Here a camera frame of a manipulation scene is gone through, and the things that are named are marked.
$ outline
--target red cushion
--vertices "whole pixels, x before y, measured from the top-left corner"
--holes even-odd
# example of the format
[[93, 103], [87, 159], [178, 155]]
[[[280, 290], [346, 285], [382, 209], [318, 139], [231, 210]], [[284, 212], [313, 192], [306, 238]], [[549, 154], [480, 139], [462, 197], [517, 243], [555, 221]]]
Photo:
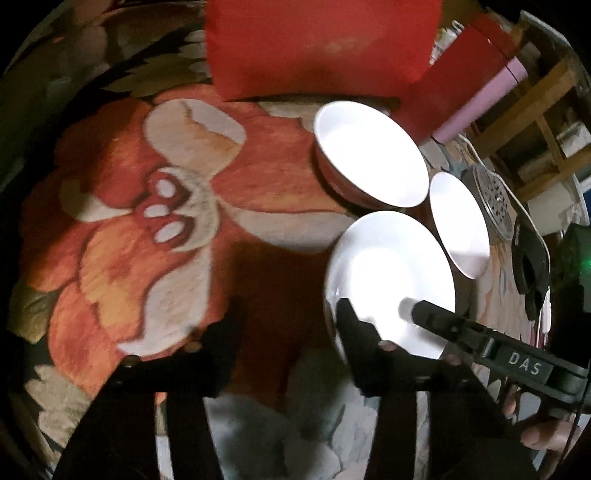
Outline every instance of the red cushion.
[[428, 70], [441, 0], [209, 0], [207, 59], [225, 100], [399, 96]]

